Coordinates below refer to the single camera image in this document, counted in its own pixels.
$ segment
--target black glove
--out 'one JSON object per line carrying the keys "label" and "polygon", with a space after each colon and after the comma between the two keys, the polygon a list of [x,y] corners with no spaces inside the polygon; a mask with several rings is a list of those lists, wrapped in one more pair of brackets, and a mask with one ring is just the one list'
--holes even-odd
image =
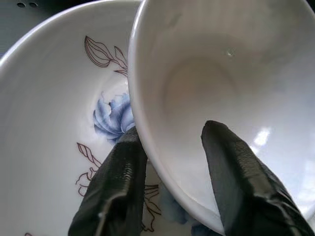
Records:
{"label": "black glove", "polygon": [[126,132],[90,182],[69,236],[139,236],[147,156],[135,128]]}
{"label": "black glove", "polygon": [[314,236],[280,180],[224,124],[202,131],[226,236]]}

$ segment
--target bowl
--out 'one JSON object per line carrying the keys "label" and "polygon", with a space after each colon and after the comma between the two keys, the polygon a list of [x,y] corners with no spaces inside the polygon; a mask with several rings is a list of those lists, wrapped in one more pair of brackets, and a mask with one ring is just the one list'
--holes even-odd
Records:
{"label": "bowl", "polygon": [[210,119],[243,138],[303,215],[314,215],[314,42],[303,0],[139,7],[128,52],[136,126],[166,187],[211,229],[223,233],[200,139]]}

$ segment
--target gloved finger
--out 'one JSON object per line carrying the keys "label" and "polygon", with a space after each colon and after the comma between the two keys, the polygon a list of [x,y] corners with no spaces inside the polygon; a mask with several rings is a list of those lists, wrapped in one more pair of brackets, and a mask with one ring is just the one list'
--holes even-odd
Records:
{"label": "gloved finger", "polygon": [[69,236],[139,236],[147,157],[136,128],[126,132],[94,175]]}
{"label": "gloved finger", "polygon": [[213,191],[227,236],[314,236],[281,181],[226,125],[202,131]]}

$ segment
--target ceramic surface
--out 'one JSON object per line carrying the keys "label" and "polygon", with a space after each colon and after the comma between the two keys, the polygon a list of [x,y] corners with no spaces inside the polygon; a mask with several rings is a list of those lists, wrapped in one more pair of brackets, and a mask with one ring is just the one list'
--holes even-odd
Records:
{"label": "ceramic surface", "polygon": [[[139,1],[96,1],[31,30],[0,61],[0,235],[63,236],[134,126],[127,46]],[[142,236],[209,232],[147,166]]]}
{"label": "ceramic surface", "polygon": [[175,198],[217,232],[223,228],[200,139],[209,119],[242,137],[303,215],[314,215],[314,42],[314,14],[302,0],[140,6],[128,79],[141,141]]}

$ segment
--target plain white bowl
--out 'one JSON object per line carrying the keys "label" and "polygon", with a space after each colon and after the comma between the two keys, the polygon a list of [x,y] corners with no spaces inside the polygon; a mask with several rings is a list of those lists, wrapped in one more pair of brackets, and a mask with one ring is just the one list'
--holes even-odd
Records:
{"label": "plain white bowl", "polygon": [[209,119],[248,142],[314,214],[314,42],[303,0],[142,2],[128,53],[136,125],[168,189],[213,230],[223,233],[200,140]]}

